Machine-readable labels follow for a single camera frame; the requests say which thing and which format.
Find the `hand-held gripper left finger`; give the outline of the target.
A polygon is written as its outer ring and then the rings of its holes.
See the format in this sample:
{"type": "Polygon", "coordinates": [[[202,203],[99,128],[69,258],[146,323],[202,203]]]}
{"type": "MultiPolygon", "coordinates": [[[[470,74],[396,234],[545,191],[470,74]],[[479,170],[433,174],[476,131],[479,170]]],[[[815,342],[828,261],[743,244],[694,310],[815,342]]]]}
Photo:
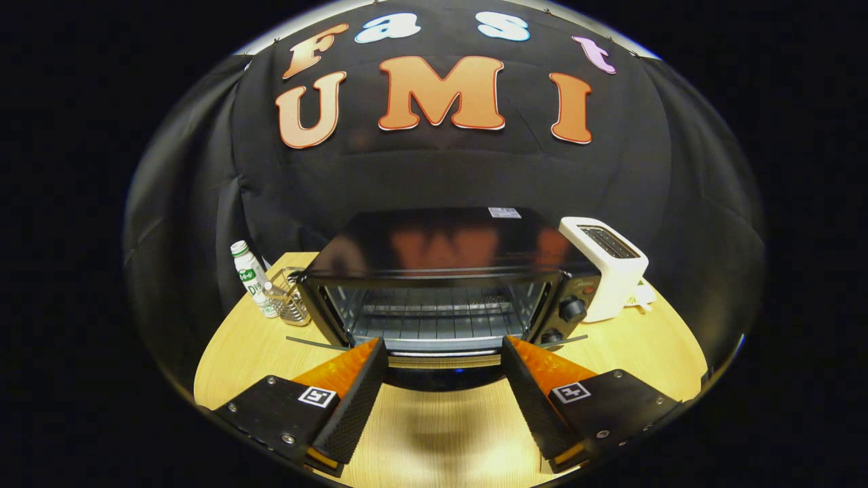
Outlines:
{"type": "Polygon", "coordinates": [[[264,376],[214,413],[289,464],[338,478],[377,401],[388,357],[375,338],[294,379],[264,376]]]}

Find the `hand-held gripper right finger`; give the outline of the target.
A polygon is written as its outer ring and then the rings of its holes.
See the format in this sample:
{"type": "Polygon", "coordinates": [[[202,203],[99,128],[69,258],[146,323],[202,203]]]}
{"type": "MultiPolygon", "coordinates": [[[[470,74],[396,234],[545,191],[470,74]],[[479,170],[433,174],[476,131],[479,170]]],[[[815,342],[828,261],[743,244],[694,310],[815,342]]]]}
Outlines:
{"type": "Polygon", "coordinates": [[[681,401],[624,369],[595,373],[510,335],[501,365],[554,473],[611,460],[682,410],[681,401]]]}

